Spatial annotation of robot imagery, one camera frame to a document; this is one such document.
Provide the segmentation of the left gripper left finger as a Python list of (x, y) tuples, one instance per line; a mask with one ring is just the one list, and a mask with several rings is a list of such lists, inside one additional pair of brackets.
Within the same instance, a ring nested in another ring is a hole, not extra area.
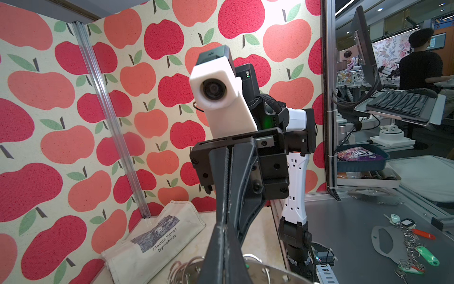
[(212, 232), (197, 284), (223, 284), (226, 240), (225, 225), (217, 223)]

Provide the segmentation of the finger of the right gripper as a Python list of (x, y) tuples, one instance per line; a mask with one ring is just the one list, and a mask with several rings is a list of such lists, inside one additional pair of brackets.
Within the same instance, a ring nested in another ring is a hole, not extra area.
[(241, 140), (232, 147), (229, 177), (228, 224), (240, 245), (266, 203), (254, 139)]
[(209, 152), (210, 168), (216, 191), (216, 224), (223, 231), (228, 229), (228, 196), (229, 196), (229, 161), (227, 147), (213, 149)]

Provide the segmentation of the right aluminium frame post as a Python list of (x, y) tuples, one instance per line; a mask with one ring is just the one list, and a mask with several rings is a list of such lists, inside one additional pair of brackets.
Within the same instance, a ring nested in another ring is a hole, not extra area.
[(137, 207), (140, 210), (142, 217), (150, 218), (151, 213), (146, 203), (144, 192), (141, 188), (137, 173), (134, 169), (132, 156), (129, 153), (125, 138), (121, 132), (118, 117), (115, 113), (110, 95), (102, 79), (102, 72), (100, 71), (98, 59), (89, 40), (88, 32), (85, 25), (80, 21), (73, 22), (72, 27), (87, 67), (87, 71), (91, 76), (92, 84), (95, 88), (101, 109), (105, 115), (108, 129), (112, 134), (112, 139), (119, 154), (122, 167), (131, 186)]

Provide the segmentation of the monitor on arm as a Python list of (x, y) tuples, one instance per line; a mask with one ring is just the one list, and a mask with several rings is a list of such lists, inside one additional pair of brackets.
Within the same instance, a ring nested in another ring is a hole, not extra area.
[(358, 6), (355, 11), (355, 15), (351, 22), (351, 31), (354, 32), (355, 44), (358, 47), (359, 63), (361, 64), (364, 80), (370, 84), (375, 91), (382, 90), (383, 87), (372, 48), (365, 13), (361, 5)]

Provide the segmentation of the black keyboard on stand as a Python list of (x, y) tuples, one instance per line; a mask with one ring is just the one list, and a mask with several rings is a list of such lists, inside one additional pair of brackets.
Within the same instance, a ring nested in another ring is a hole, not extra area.
[(367, 111), (393, 115), (418, 123), (428, 123), (436, 98), (426, 94), (387, 90), (366, 104)]

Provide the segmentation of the spare metal plate with keys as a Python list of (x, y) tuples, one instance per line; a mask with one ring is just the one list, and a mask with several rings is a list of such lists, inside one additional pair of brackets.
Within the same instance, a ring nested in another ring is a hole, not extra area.
[[(435, 240), (433, 234), (416, 228), (416, 223), (409, 218), (401, 219), (396, 214), (386, 216), (390, 225), (375, 226), (371, 232), (371, 242), (374, 250), (392, 260), (397, 267), (395, 274), (407, 283), (407, 275), (424, 275), (426, 267), (421, 262), (425, 262), (433, 267), (440, 266), (440, 260), (425, 246), (422, 239)], [(391, 239), (391, 248), (386, 252), (382, 248), (381, 234), (386, 234)]]

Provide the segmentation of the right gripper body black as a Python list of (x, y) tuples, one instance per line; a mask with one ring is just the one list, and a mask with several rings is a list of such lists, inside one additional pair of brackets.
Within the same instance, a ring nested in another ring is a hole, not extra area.
[(218, 161), (210, 161), (209, 153), (218, 148), (232, 150), (242, 143), (253, 143), (253, 156), (256, 158), (249, 173), (248, 182), (253, 191), (263, 194), (266, 200), (285, 199), (289, 196), (289, 174), (287, 169), (287, 149), (284, 133), (279, 128), (260, 130), (252, 133), (217, 138), (195, 145), (190, 153), (192, 166), (196, 170), (201, 188), (208, 195), (214, 190), (212, 166)]

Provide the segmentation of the canvas Monet tote bag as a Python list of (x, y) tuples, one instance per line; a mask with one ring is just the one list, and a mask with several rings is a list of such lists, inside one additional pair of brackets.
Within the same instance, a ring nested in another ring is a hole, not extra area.
[(191, 202), (170, 201), (157, 218), (142, 219), (101, 256), (115, 284), (146, 284), (205, 227)]

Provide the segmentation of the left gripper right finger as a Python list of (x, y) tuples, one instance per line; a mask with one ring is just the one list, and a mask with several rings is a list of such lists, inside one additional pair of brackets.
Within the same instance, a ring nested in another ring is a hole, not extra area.
[(251, 284), (245, 261), (242, 257), (240, 243), (231, 224), (227, 227), (226, 240), (226, 283)]

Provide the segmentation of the metal ring plate with keyrings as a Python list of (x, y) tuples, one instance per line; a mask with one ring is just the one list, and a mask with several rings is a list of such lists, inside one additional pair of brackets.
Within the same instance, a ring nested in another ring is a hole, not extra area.
[[(253, 254), (245, 254), (245, 269), (253, 284), (311, 284), (310, 280), (291, 271), (281, 270), (264, 264)], [(196, 284), (202, 272), (203, 256), (197, 256), (188, 262), (176, 261), (168, 274), (167, 284)]]

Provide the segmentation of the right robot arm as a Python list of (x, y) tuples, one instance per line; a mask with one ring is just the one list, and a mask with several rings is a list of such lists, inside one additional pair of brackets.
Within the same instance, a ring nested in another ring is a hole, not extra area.
[(190, 160), (207, 192), (216, 192), (216, 224), (200, 284), (249, 284), (241, 247), (269, 200), (283, 200), (279, 238), (298, 272), (315, 280), (316, 262), (304, 194), (315, 150), (311, 109), (289, 109), (258, 89), (251, 65), (227, 58), (199, 62), (190, 87), (212, 139), (195, 145)]

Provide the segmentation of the person in black shirt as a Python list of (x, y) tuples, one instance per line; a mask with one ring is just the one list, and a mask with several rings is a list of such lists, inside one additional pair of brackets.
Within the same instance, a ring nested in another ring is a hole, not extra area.
[(431, 89), (442, 93), (442, 89), (435, 84), (446, 82), (453, 76), (443, 75), (443, 61), (434, 52), (428, 51), (434, 29), (423, 28), (412, 33), (409, 37), (410, 47), (413, 51), (400, 60), (400, 89)]

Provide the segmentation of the blue tray with snack bag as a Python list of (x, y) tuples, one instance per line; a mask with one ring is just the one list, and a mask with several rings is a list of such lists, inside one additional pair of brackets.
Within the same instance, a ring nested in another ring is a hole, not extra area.
[(372, 144), (340, 146), (337, 183), (342, 186), (396, 189), (401, 177), (388, 165), (390, 155)]

